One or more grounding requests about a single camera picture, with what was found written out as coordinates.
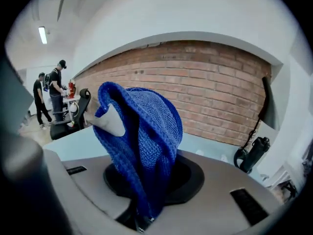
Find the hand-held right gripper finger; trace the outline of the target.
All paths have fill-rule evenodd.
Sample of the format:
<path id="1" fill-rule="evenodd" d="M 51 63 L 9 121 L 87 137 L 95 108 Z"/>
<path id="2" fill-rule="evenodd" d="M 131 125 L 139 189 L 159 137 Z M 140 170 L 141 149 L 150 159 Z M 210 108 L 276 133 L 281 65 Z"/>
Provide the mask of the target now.
<path id="1" fill-rule="evenodd" d="M 94 117 L 92 119 L 92 125 L 110 133 L 115 137 L 122 137 L 126 132 L 119 113 L 111 103 L 109 104 L 106 113 L 104 113 L 101 117 Z"/>

